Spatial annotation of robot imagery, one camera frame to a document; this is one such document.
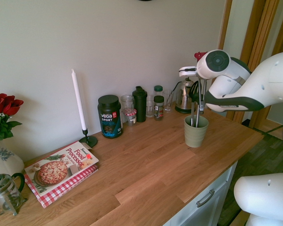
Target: floor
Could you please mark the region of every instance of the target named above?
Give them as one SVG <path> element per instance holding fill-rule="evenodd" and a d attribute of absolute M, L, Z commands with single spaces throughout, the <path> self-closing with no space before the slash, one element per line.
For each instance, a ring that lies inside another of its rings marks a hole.
<path fill-rule="evenodd" d="M 238 216 L 232 221 L 230 226 L 244 226 L 250 214 L 241 210 Z"/>
<path fill-rule="evenodd" d="M 244 226 L 244 223 L 231 225 L 241 212 L 233 194 L 234 185 L 240 177 L 280 172 L 283 172 L 283 141 L 265 134 L 264 138 L 238 161 L 218 226 Z"/>

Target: french press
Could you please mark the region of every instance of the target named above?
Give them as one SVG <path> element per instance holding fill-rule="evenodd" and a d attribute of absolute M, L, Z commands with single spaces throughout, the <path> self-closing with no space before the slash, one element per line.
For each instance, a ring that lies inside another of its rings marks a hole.
<path fill-rule="evenodd" d="M 13 179 L 20 177 L 21 184 L 19 189 L 14 183 Z M 24 175 L 22 173 L 15 173 L 12 176 L 8 174 L 0 174 L 0 215 L 11 211 L 13 215 L 17 215 L 20 206 L 27 201 L 21 195 L 24 188 Z"/>

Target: black shaker bottle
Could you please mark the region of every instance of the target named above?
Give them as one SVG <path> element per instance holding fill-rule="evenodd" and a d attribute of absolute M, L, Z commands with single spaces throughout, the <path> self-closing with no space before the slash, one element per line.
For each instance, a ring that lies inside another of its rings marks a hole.
<path fill-rule="evenodd" d="M 147 92 L 141 86 L 137 86 L 136 90 L 132 93 L 134 97 L 134 108 L 137 111 L 136 121 L 138 122 L 146 121 L 147 95 Z"/>

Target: kettle handle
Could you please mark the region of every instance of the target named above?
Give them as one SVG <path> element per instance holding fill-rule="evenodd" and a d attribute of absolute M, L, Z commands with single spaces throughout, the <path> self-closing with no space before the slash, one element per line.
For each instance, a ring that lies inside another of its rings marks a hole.
<path fill-rule="evenodd" d="M 18 188 L 19 192 L 22 192 L 23 188 L 24 188 L 24 184 L 25 184 L 25 178 L 24 175 L 22 173 L 14 173 L 11 178 L 16 178 L 16 177 L 20 177 L 21 179 L 21 184 L 20 187 Z"/>

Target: stainless steel kettle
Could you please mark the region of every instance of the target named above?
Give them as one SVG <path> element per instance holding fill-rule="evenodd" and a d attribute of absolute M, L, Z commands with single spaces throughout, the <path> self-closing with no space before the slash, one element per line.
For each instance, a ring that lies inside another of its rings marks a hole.
<path fill-rule="evenodd" d="M 186 78 L 184 81 L 181 82 L 176 93 L 176 111 L 184 114 L 191 113 L 192 100 L 189 94 L 193 83 L 194 82 L 190 80 L 190 78 Z"/>

